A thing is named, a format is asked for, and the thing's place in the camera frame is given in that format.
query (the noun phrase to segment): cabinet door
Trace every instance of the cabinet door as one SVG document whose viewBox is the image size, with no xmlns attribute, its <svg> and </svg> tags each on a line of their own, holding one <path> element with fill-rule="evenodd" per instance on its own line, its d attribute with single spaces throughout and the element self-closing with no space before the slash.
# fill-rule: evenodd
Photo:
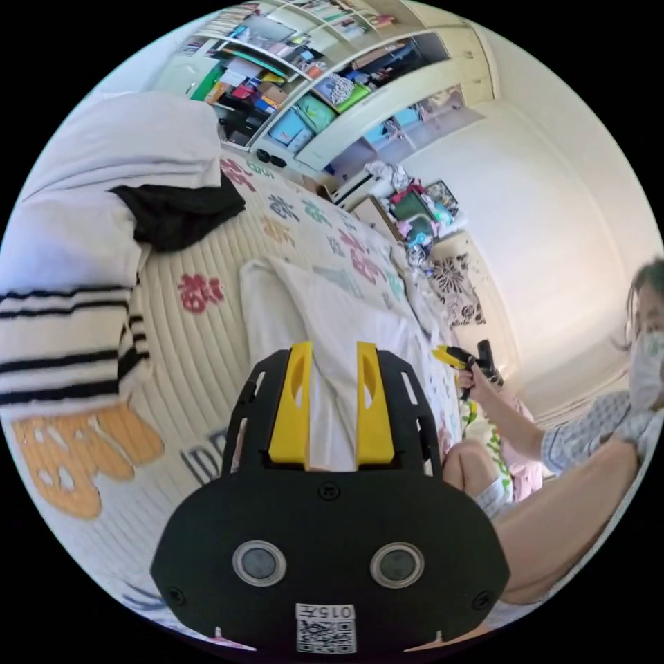
<svg viewBox="0 0 664 664">
<path fill-rule="evenodd" d="M 460 55 L 456 61 L 462 82 L 490 76 L 489 63 L 483 51 Z"/>
<path fill-rule="evenodd" d="M 483 102 L 490 102 L 493 99 L 493 85 L 491 77 L 474 79 L 461 83 L 461 94 L 463 103 L 467 107 L 473 107 Z"/>
<path fill-rule="evenodd" d="M 435 26 L 461 26 L 463 19 L 456 14 L 446 12 L 444 9 L 431 7 L 424 2 L 406 0 L 405 5 L 424 23 L 428 28 Z"/>
<path fill-rule="evenodd" d="M 458 85 L 460 81 L 454 60 L 430 64 L 406 74 L 342 113 L 298 153 L 297 159 L 316 171 L 322 171 L 378 123 L 440 90 Z"/>
<path fill-rule="evenodd" d="M 210 57 L 175 55 L 160 74 L 153 90 L 191 97 L 218 64 L 218 60 Z"/>
<path fill-rule="evenodd" d="M 438 28 L 436 30 L 439 37 L 443 40 L 445 50 L 450 57 L 467 57 L 470 54 L 484 56 L 484 49 L 479 37 L 472 28 L 451 27 Z"/>
</svg>

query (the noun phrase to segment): black cloth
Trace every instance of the black cloth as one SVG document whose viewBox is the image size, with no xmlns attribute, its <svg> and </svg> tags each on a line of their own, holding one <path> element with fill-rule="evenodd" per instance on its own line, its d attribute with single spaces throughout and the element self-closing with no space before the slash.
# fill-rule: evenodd
<svg viewBox="0 0 664 664">
<path fill-rule="evenodd" d="M 190 247 L 245 207 L 244 199 L 223 174 L 218 187 L 122 185 L 110 192 L 135 216 L 133 238 L 151 244 L 159 253 Z"/>
</svg>

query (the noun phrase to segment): clothes pile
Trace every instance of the clothes pile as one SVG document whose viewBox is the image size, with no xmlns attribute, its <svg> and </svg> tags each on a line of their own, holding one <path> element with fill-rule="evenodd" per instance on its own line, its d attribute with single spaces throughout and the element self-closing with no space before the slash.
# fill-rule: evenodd
<svg viewBox="0 0 664 664">
<path fill-rule="evenodd" d="M 242 211 L 220 158 L 214 111 L 167 93 L 65 121 L 0 250 L 0 415 L 113 405 L 149 375 L 140 270 L 151 250 L 183 249 Z"/>
</svg>

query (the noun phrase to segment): label sticker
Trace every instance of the label sticker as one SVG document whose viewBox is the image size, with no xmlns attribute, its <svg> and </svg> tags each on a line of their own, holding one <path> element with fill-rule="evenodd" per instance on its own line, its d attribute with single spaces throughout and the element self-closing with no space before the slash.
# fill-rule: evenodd
<svg viewBox="0 0 664 664">
<path fill-rule="evenodd" d="M 357 652 L 352 604 L 296 604 L 297 651 L 326 654 Z"/>
</svg>

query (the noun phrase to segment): hair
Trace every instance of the hair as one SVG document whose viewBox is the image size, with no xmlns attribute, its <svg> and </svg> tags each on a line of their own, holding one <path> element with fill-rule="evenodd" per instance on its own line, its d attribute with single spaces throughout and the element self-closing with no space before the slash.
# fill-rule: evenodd
<svg viewBox="0 0 664 664">
<path fill-rule="evenodd" d="M 631 349 L 635 318 L 634 307 L 636 298 L 644 286 L 650 286 L 664 299 L 664 258 L 657 257 L 641 266 L 631 281 L 625 304 L 627 322 L 625 324 L 625 340 L 619 346 L 621 350 L 628 351 Z"/>
</svg>

